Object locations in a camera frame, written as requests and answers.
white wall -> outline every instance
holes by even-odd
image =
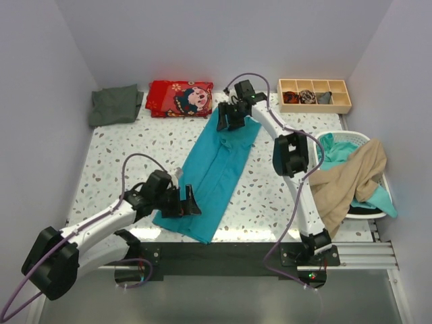
[[[432,2],[394,0],[348,81],[350,129],[377,137],[400,216],[379,224],[394,244],[419,324],[432,323]]]
[[[101,86],[347,78],[392,0],[56,0]]]
[[[54,0],[0,1],[1,308],[38,233],[64,225],[90,140],[95,88]],[[10,323],[24,323],[26,313]]]

blue towel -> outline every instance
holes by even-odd
[[[192,184],[202,215],[171,219],[162,218],[159,211],[153,219],[155,225],[205,244],[215,235],[261,126],[246,118],[242,128],[217,132],[218,116],[216,109],[184,162],[179,180],[182,199],[184,186]]]
[[[329,133],[320,137],[320,142],[324,147],[325,158],[321,165],[321,170],[330,170],[336,165],[345,163],[348,157],[353,153],[358,145],[351,142],[334,142],[333,134]],[[321,159],[321,151],[318,150],[318,159]],[[392,200],[390,199],[389,193],[382,186],[378,186],[375,189],[372,197],[365,202],[358,202],[357,199],[351,202],[353,207],[362,207],[368,209],[379,208],[384,213],[391,217],[398,216],[398,212],[395,210]]]

cartoon face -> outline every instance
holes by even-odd
[[[195,86],[192,88],[194,92],[188,95],[188,101],[191,105],[197,106],[197,110],[203,110],[203,107],[209,100],[209,94],[203,89]]]

robotic arm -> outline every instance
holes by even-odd
[[[274,140],[275,171],[283,177],[293,197],[303,187],[296,203],[303,258],[312,258],[330,249],[330,236],[317,212],[308,180],[304,180],[308,167],[306,136],[302,132],[290,131],[290,127],[268,108],[267,97],[255,93],[248,80],[236,84],[235,92],[227,93],[235,97],[236,102],[219,104],[217,130],[240,128],[247,117],[261,123]],[[52,227],[44,229],[25,261],[22,273],[28,275],[31,271],[30,281],[54,300],[63,296],[85,273],[127,256],[135,257],[134,249],[140,242],[121,228],[150,215],[154,209],[161,210],[162,217],[200,215],[191,185],[185,187],[186,200],[180,200],[179,177],[178,173],[171,176],[166,171],[154,171],[146,182],[125,191],[93,217],[59,231]],[[47,257],[46,254],[58,244],[57,251]]]

gray floor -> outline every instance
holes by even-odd
[[[319,297],[273,277],[166,277],[116,289],[95,271],[47,302],[40,324],[401,323],[386,271],[332,271]]]

